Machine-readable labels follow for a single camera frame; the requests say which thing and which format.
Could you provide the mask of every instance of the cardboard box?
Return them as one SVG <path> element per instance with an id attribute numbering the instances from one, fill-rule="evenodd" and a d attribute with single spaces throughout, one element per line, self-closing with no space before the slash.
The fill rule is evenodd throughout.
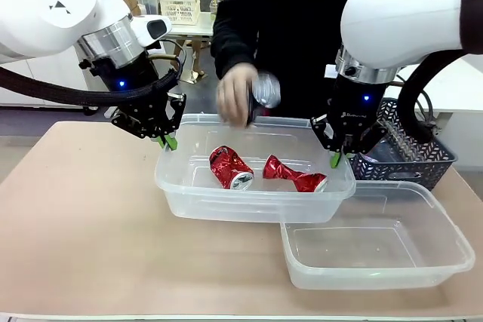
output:
<path id="1" fill-rule="evenodd" d="M 135 9 L 132 9 L 131 10 L 131 13 L 135 16 L 135 17 L 139 17 L 141 15 L 141 10 L 139 7 L 135 7 Z"/>
<path id="2" fill-rule="evenodd" d="M 137 0 L 124 0 L 125 3 L 128 5 L 129 10 L 135 9 L 137 7 Z"/>

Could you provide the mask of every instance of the black sleeve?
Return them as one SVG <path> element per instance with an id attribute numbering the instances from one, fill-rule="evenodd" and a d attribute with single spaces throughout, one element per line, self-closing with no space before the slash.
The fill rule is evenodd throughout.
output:
<path id="1" fill-rule="evenodd" d="M 253 63 L 260 0 L 224 0 L 218 5 L 211 55 L 222 78 L 237 63 Z"/>

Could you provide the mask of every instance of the hand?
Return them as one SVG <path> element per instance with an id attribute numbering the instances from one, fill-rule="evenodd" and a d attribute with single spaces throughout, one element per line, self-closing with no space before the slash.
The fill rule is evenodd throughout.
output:
<path id="1" fill-rule="evenodd" d="M 232 126 L 245 127 L 248 120 L 248 92 L 258 76 L 250 63 L 234 65 L 217 88 L 217 106 L 220 117 Z"/>

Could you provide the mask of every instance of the red aluminum can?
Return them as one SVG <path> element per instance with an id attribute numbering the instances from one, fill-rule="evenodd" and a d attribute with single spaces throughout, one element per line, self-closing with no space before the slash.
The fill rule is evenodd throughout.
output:
<path id="1" fill-rule="evenodd" d="M 253 170 L 228 146 L 220 146 L 211 153 L 210 168 L 224 189 L 246 190 L 254 181 Z"/>
<path id="2" fill-rule="evenodd" d="M 327 184 L 327 177 L 321 173 L 301 173 L 295 171 L 271 155 L 263 168 L 264 179 L 292 180 L 298 192 L 322 192 Z"/>

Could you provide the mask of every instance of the wire mesh basket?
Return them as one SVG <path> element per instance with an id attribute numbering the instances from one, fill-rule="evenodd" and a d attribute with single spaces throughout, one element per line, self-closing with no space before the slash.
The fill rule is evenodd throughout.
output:
<path id="1" fill-rule="evenodd" d="M 161 14 L 173 24 L 194 26 L 200 14 L 199 0 L 159 0 Z"/>
<path id="2" fill-rule="evenodd" d="M 441 141 L 419 144 L 402 129 L 397 100 L 384 99 L 377 113 L 387 135 L 367 154 L 350 163 L 357 180 L 412 181 L 432 190 L 457 157 Z"/>

